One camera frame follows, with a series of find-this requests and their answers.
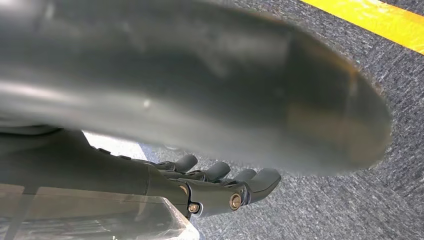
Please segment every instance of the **hex bolt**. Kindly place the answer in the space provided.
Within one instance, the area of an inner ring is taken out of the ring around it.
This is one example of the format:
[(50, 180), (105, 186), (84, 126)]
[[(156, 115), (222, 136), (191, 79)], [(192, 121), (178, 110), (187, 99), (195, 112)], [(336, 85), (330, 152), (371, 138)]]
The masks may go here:
[(229, 199), (229, 207), (235, 211), (242, 205), (242, 197), (238, 193), (234, 193)]
[(195, 214), (199, 211), (200, 206), (197, 203), (190, 203), (188, 205), (188, 211), (192, 214)]

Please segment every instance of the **clear plastic cover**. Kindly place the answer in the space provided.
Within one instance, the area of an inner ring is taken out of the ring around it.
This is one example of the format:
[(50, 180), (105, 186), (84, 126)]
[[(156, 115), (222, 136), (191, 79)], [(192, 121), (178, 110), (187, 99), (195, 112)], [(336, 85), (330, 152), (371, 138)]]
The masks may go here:
[(165, 198), (0, 184), (1, 240), (199, 240)]

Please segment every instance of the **yellow stripe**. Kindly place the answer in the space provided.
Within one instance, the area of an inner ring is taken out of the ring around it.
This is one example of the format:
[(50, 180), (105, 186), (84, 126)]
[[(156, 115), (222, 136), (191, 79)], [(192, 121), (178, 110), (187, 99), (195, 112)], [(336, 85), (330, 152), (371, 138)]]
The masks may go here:
[(424, 55), (424, 16), (378, 0), (302, 0)]

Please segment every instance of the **white surface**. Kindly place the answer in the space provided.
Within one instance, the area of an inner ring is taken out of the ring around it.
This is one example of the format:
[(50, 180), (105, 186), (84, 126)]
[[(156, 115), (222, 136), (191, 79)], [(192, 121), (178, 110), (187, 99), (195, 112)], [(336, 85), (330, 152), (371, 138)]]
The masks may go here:
[(142, 148), (136, 142), (87, 131), (84, 131), (84, 135), (90, 145), (107, 150), (112, 155), (123, 155), (133, 159), (147, 160)]

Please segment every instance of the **brass screw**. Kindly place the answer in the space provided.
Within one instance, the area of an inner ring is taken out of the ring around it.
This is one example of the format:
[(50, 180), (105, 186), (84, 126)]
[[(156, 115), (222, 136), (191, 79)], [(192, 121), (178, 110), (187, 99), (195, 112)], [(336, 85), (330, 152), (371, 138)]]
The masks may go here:
[(188, 211), (192, 214), (195, 214), (199, 211), (199, 205), (196, 203), (190, 203), (190, 205), (188, 205)]
[(184, 191), (185, 195), (189, 195), (189, 191), (187, 190), (187, 188), (185, 186), (179, 185), (179, 188)]
[(229, 199), (229, 207), (235, 211), (242, 205), (242, 197), (238, 193), (234, 193)]

